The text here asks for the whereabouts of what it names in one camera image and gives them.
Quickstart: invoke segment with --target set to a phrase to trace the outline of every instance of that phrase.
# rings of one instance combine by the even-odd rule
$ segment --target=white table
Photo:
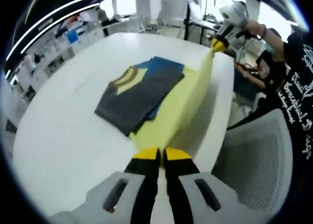
[[[152,34],[116,33],[69,60],[40,89],[23,116],[13,151],[14,167],[26,193],[48,216],[71,211],[86,193],[115,171],[124,171],[134,143],[94,110],[110,80],[153,56],[198,68],[208,48]],[[233,88],[233,59],[215,54],[209,101],[200,123],[210,122],[190,149],[195,162],[211,171],[226,131]],[[153,222],[170,219],[165,179],[160,175]]]

